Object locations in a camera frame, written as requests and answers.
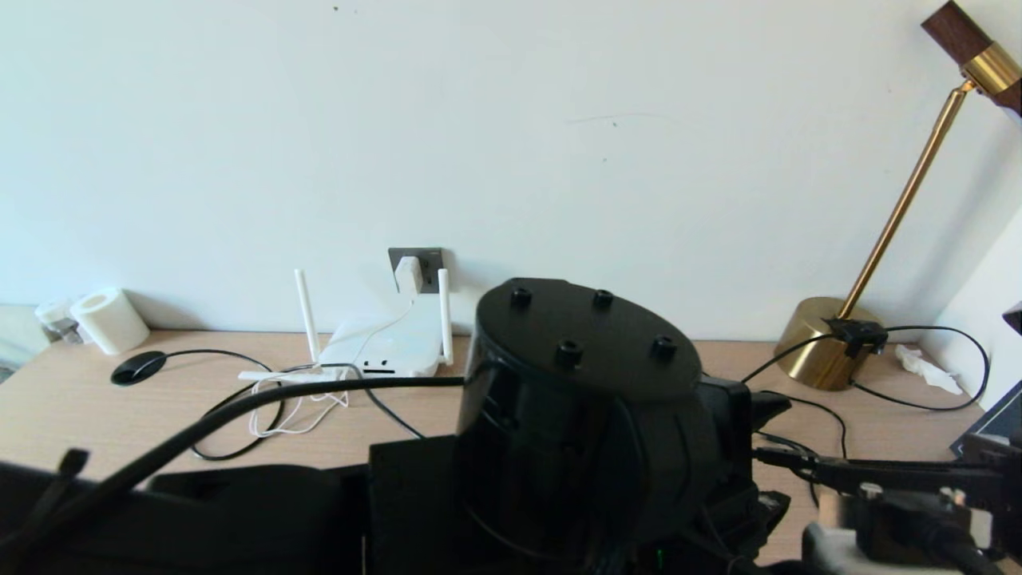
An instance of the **desk surface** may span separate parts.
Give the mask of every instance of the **desk surface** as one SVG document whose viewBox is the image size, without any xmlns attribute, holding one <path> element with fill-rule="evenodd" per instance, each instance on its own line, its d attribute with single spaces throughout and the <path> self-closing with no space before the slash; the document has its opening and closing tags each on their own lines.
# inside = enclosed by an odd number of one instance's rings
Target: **desk surface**
<svg viewBox="0 0 1022 575">
<path fill-rule="evenodd" d="M 456 365 L 438 375 L 460 375 L 468 340 L 455 340 Z M 141 384 L 122 388 L 109 374 L 129 355 L 160 350 L 219 348 L 243 353 L 271 368 L 308 362 L 305 337 L 297 334 L 157 332 L 145 346 L 126 356 L 105 356 L 95 346 L 57 343 L 0 385 L 0 460 L 54 469 L 69 447 L 91 452 L 84 475 L 101 479 L 194 422 L 211 406 L 239 389 L 238 372 L 247 363 L 219 355 L 189 355 L 168 361 L 165 369 Z M 703 369 L 710 375 L 738 380 L 770 360 L 773 345 L 743 342 L 696 342 Z M 860 381 L 874 389 L 930 405 L 962 401 L 903 372 L 893 354 L 870 358 Z M 980 417 L 977 408 L 953 413 L 926 413 L 894 405 L 856 390 L 821 392 L 789 380 L 772 368 L 750 386 L 825 403 L 848 424 L 848 456 L 878 460 L 949 460 L 949 445 Z M 396 389 L 377 392 L 394 412 L 427 436 L 454 432 L 458 389 Z M 322 404 L 303 414 L 315 415 Z M 272 417 L 271 408 L 261 414 Z M 242 418 L 202 443 L 210 453 L 232 451 L 250 441 Z M 805 443 L 824 453 L 840 454 L 836 422 L 820 410 L 796 404 L 764 431 Z M 231 462 L 202 462 L 183 454 L 168 471 L 208 470 L 262 464 L 297 464 L 319 468 L 366 462 L 373 443 L 408 439 L 405 431 L 381 414 L 362 392 L 351 394 L 347 410 L 337 408 L 313 432 L 275 437 Z M 756 464 L 755 479 L 764 490 L 792 496 L 791 510 L 760 563 L 797 558 L 801 531 L 816 519 L 805 483 L 789 472 Z"/>
</svg>

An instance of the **white wall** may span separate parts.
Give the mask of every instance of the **white wall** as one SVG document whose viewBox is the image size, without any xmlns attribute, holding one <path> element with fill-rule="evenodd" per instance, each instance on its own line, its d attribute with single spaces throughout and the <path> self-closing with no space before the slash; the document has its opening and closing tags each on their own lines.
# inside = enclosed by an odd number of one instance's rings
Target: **white wall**
<svg viewBox="0 0 1022 575">
<path fill-rule="evenodd" d="M 989 410 L 1022 380 L 1022 337 L 1002 318 L 1022 301 L 1022 209 L 1005 228 L 937 319 L 940 326 L 968 332 L 990 356 L 990 382 L 980 405 Z M 959 374 L 959 382 L 975 393 L 982 381 L 983 364 L 976 348 L 948 333 L 929 333 L 922 346 L 945 370 Z"/>
<path fill-rule="evenodd" d="M 454 253 L 696 338 L 843 296 L 946 92 L 942 0 L 21 0 L 0 6 L 0 302 L 117 284 L 171 328 L 329 330 L 385 249 Z M 1016 57 L 1022 4 L 961 4 Z M 970 96 L 864 303 L 930 322 L 1022 203 Z"/>
</svg>

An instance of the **wall socket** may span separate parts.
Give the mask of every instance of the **wall socket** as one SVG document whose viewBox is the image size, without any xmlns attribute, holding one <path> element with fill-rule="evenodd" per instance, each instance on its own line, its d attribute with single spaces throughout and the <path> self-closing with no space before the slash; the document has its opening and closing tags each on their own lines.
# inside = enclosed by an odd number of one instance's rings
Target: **wall socket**
<svg viewBox="0 0 1022 575">
<path fill-rule="evenodd" d="M 387 250 L 390 256 L 390 271 L 398 269 L 398 262 L 406 255 L 419 257 L 419 267 L 422 269 L 422 293 L 439 294 L 440 285 L 436 274 L 444 267 L 444 252 L 439 247 L 390 247 Z"/>
</svg>

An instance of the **tissue roll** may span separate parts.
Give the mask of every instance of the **tissue roll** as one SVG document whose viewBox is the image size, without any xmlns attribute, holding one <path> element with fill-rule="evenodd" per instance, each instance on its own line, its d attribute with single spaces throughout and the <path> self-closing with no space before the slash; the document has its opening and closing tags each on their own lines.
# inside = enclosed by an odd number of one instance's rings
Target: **tissue roll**
<svg viewBox="0 0 1022 575">
<path fill-rule="evenodd" d="M 82 298 L 71 315 L 106 355 L 124 353 L 149 337 L 149 329 L 117 287 Z"/>
</svg>

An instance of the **black cylindrical motor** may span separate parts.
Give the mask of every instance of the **black cylindrical motor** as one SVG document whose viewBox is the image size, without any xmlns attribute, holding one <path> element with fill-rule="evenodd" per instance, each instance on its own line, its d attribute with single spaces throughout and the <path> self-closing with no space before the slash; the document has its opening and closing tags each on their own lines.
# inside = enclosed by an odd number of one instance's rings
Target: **black cylindrical motor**
<svg viewBox="0 0 1022 575">
<path fill-rule="evenodd" d="M 692 343 L 656 315 L 563 280 L 483 296 L 455 481 L 516 552 L 587 569 L 691 523 L 724 473 Z"/>
</svg>

